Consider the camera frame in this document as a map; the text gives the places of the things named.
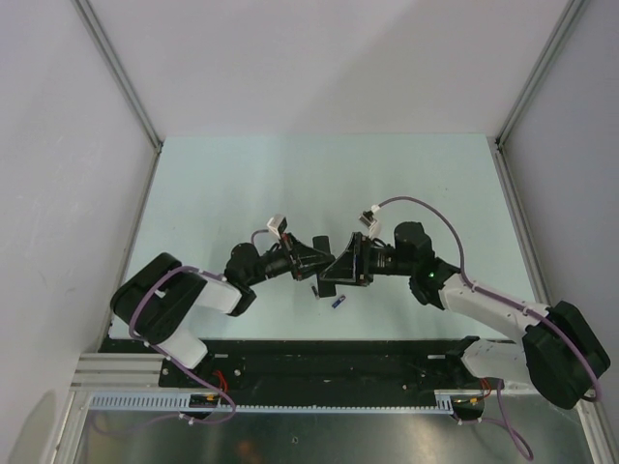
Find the left aluminium frame post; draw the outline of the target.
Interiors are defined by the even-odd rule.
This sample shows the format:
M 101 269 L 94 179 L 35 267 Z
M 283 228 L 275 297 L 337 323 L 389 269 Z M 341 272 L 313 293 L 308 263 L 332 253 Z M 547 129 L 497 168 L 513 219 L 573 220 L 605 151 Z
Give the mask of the left aluminium frame post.
M 74 6 L 92 43 L 100 53 L 106 68 L 117 85 L 121 96 L 138 123 L 142 133 L 145 135 L 155 154 L 158 155 L 162 150 L 162 138 L 159 136 L 141 98 L 136 92 L 130 76 L 123 66 L 120 56 L 105 31 L 103 23 L 99 19 L 92 3 L 87 0 L 72 0 L 71 4 Z

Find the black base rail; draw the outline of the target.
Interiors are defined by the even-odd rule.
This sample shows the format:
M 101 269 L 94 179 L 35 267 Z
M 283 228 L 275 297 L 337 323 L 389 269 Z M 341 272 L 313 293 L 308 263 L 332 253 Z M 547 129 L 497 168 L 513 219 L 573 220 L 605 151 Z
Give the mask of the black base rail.
M 461 360 L 476 340 L 215 340 L 193 376 L 164 361 L 156 384 L 189 390 L 211 381 L 242 402 L 428 405 L 439 390 L 479 387 L 483 374 L 470 373 Z

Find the aluminium frame post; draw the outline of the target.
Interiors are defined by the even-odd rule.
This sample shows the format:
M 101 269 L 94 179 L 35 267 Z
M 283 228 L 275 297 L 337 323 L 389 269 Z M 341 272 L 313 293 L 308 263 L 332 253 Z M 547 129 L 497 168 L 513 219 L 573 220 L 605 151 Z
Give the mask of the aluminium frame post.
M 502 150 L 507 144 L 516 125 L 540 90 L 589 4 L 590 1 L 588 0 L 570 0 L 567 2 L 531 72 L 528 74 L 523 87 L 519 91 L 506 120 L 499 132 L 494 136 L 494 143 L 499 150 Z
M 105 31 L 103 23 L 99 19 L 92 3 L 87 0 L 72 0 L 71 4 L 74 6 L 92 43 L 100 53 L 106 68 L 117 85 L 121 96 L 138 123 L 142 133 L 145 135 L 155 154 L 158 155 L 162 150 L 162 138 L 159 136 L 141 98 L 136 92 L 130 76 L 123 66 L 120 56 Z

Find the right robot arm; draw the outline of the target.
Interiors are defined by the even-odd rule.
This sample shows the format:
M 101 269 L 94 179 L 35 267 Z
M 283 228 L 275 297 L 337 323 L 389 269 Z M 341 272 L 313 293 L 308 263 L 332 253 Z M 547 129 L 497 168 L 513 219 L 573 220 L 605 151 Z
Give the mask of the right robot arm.
M 518 300 L 471 280 L 435 254 L 419 222 L 399 224 L 394 241 L 378 246 L 353 234 L 321 279 L 367 286 L 375 276 L 406 276 L 421 305 L 461 314 L 504 335 L 502 341 L 467 336 L 458 344 L 446 363 L 447 378 L 458 388 L 489 377 L 531 386 L 563 409 L 600 399 L 599 379 L 610 359 L 576 306 Z

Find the purple battery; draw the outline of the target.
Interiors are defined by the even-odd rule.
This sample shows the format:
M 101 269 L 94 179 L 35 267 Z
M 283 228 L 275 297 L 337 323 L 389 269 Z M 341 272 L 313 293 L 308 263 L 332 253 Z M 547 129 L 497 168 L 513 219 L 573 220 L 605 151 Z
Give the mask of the purple battery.
M 346 296 L 345 295 L 341 295 L 339 296 L 331 305 L 332 308 L 337 308 L 339 305 L 341 305 L 344 301 L 346 300 Z

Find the right aluminium frame post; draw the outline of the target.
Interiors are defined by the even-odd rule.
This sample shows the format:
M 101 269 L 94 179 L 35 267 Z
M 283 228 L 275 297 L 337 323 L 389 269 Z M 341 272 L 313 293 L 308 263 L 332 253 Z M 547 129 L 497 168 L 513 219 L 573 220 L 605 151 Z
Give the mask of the right aluminium frame post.
M 531 72 L 528 74 L 523 87 L 519 91 L 506 120 L 499 132 L 494 136 L 494 143 L 499 150 L 502 150 L 507 144 L 516 125 L 540 90 L 589 4 L 590 1 L 588 0 L 570 0 L 567 2 Z

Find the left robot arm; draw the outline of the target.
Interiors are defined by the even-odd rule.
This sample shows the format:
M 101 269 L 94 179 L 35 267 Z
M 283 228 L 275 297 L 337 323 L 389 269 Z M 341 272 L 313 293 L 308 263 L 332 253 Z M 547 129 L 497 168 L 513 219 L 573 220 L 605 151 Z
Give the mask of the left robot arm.
M 110 308 L 131 337 L 180 363 L 181 376 L 200 387 L 212 379 L 214 364 L 206 344 L 184 326 L 193 308 L 238 317 L 255 301 L 254 285 L 282 275 L 317 277 L 334 260 L 328 237 L 315 236 L 308 246 L 290 233 L 264 253 L 252 242 L 235 246 L 221 275 L 162 252 L 113 294 Z

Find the black remote control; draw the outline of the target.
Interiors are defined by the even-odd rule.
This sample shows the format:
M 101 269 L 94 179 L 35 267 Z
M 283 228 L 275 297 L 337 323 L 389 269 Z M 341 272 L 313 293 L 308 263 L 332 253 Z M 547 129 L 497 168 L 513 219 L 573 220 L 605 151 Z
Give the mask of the black remote control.
M 312 238 L 312 246 L 327 255 L 315 275 L 315 298 L 325 299 L 329 297 L 334 297 L 337 294 L 336 285 L 332 281 L 327 281 L 321 276 L 321 274 L 326 270 L 326 268 L 334 261 L 334 257 L 331 253 L 330 240 L 326 235 L 314 236 Z

